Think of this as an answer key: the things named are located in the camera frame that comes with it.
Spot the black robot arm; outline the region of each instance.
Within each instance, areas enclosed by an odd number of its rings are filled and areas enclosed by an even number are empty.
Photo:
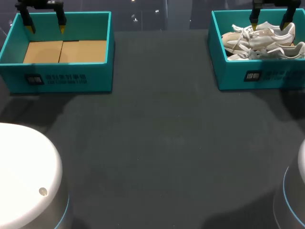
[[[296,8],[299,8],[301,5],[301,0],[252,0],[253,8],[249,19],[254,31],[258,23],[259,13],[264,4],[274,4],[277,7],[287,7],[287,11],[280,24],[280,29],[283,30],[292,22]]]
[[[15,4],[17,10],[19,10],[23,25],[27,27],[32,33],[36,32],[34,23],[32,18],[30,17],[29,11],[27,7],[33,7],[36,10],[45,10],[51,9],[56,12],[56,16],[58,19],[58,25],[61,33],[64,33],[65,25],[67,23],[67,19],[65,13],[63,11],[63,2],[62,1],[54,1],[54,0],[18,0],[18,3]]]

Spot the printed label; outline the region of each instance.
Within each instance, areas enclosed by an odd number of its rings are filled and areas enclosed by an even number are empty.
[[[247,71],[244,82],[259,81],[262,71]]]
[[[25,74],[25,79],[29,85],[44,85],[44,82],[39,74]]]
[[[85,74],[52,74],[46,75],[47,84],[87,84]]]

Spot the white sneaker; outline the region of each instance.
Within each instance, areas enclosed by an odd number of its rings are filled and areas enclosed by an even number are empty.
[[[296,46],[283,46],[276,42],[261,50],[248,49],[240,45],[243,53],[228,57],[229,61],[265,60],[265,59],[300,59],[305,57],[305,43]]]
[[[274,42],[290,46],[295,38],[295,24],[290,23],[283,31],[279,26],[264,22],[253,31],[252,26],[245,28],[232,25],[235,32],[222,35],[224,49],[233,54],[243,53],[240,44],[247,48],[261,49]]]

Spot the shoelace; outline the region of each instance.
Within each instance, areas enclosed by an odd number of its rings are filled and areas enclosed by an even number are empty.
[[[240,32],[240,36],[239,36],[239,38],[237,40],[237,43],[233,46],[233,50],[239,44],[239,42],[243,38],[243,36],[247,37],[248,40],[249,40],[250,37],[253,37],[253,35],[257,34],[256,32],[254,32],[252,30],[252,26],[247,26],[245,28],[242,28],[242,27],[238,27],[236,25],[232,25],[232,27],[233,27],[235,32]]]
[[[242,44],[240,44],[239,47],[241,47],[241,49],[243,49],[247,53],[249,60],[274,59],[274,58],[286,59],[284,51],[281,48],[276,48],[268,52],[266,49],[261,49],[261,50],[248,49]]]

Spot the cardboard box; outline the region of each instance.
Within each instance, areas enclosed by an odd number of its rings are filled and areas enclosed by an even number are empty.
[[[64,42],[60,63],[105,62],[107,41]]]
[[[23,26],[21,15],[16,15],[0,52],[0,75],[12,93],[112,90],[114,37],[111,12],[65,14],[64,34],[60,32],[56,13],[31,13],[35,34]],[[71,49],[76,44],[71,41],[78,42],[78,49]],[[52,53],[51,56],[45,55],[41,42],[50,42],[48,53]],[[64,47],[60,56],[59,42]]]
[[[30,42],[23,63],[58,63],[62,41]]]
[[[261,10],[259,22],[279,25],[286,9]],[[228,61],[221,35],[250,25],[251,10],[212,11],[208,46],[219,90],[305,87],[305,59]],[[296,9],[294,45],[305,42],[305,10]]]

